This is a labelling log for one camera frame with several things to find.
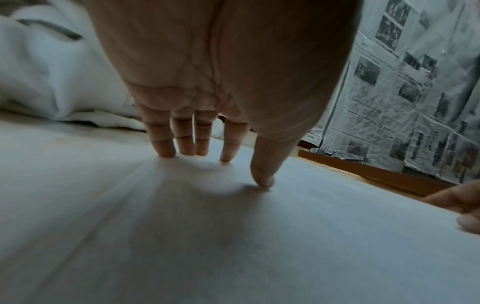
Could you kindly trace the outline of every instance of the crumpled white cloth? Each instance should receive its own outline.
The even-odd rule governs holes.
[[[0,107],[60,121],[144,130],[85,8],[70,0],[0,16]],[[217,120],[213,137],[223,124]]]

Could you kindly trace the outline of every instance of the wrinkled newspaper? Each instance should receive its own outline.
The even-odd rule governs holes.
[[[475,179],[479,79],[479,1],[365,0],[334,112],[317,128],[321,147],[391,171]]]

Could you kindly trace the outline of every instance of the wooden edge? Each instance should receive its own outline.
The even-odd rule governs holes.
[[[298,152],[298,157],[405,190],[419,196],[420,198],[452,187],[451,184],[439,180],[391,172],[360,163],[313,154],[302,150]]]

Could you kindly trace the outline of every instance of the hand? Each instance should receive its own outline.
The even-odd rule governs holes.
[[[480,180],[458,185],[426,197],[424,202],[463,213],[457,219],[460,227],[480,234]]]
[[[87,0],[86,7],[160,157],[175,156],[173,136],[181,154],[207,155],[221,113],[220,159],[235,157],[252,126],[251,173],[271,187],[330,100],[360,1]]]

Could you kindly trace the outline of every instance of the white sheet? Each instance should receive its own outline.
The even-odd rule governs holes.
[[[252,150],[222,165],[216,140],[208,157],[160,160],[145,134],[0,128],[2,303],[480,298],[480,237],[452,212],[295,159],[264,192]],[[99,173],[111,183],[95,195]]]

